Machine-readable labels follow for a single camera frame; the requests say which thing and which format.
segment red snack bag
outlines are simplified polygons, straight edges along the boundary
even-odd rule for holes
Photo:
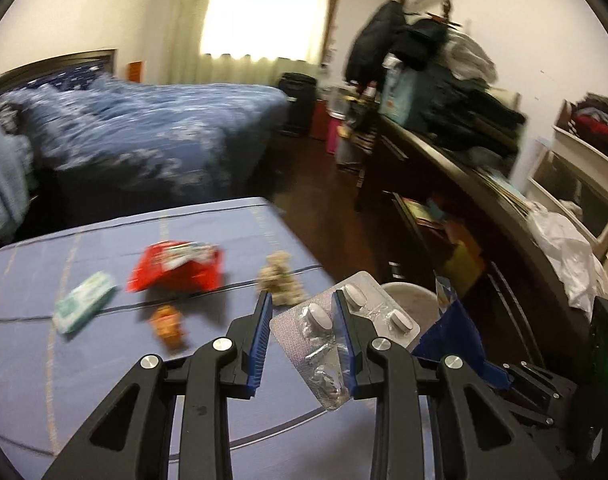
[[[153,285],[194,292],[222,284],[222,251],[217,246],[169,240],[146,248],[130,275],[126,290],[139,292]]]

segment white plastic bag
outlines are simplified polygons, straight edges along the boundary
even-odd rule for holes
[[[594,298],[608,299],[608,277],[590,243],[568,218],[547,211],[539,203],[532,203],[527,223],[537,245],[564,283],[569,306],[583,310],[590,320]]]

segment white wall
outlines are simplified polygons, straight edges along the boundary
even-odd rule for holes
[[[522,94],[529,123],[512,177],[521,187],[562,101],[608,96],[608,35],[585,0],[453,0],[452,20],[471,20],[497,65],[495,85]]]
[[[116,48],[116,73],[143,59],[151,0],[15,0],[0,22],[0,73],[53,56]]]
[[[351,53],[353,41],[364,28],[378,7],[387,0],[337,0],[332,38],[336,49],[329,64],[326,84],[341,84],[344,68]]]

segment curtain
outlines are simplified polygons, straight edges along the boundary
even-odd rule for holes
[[[173,0],[164,82],[275,84],[317,76],[328,0]]]

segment black trash can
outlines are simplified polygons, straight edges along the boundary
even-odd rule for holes
[[[315,111],[317,84],[314,77],[305,74],[282,74],[277,88],[282,90],[290,101],[289,118],[282,129],[283,134],[308,135]]]

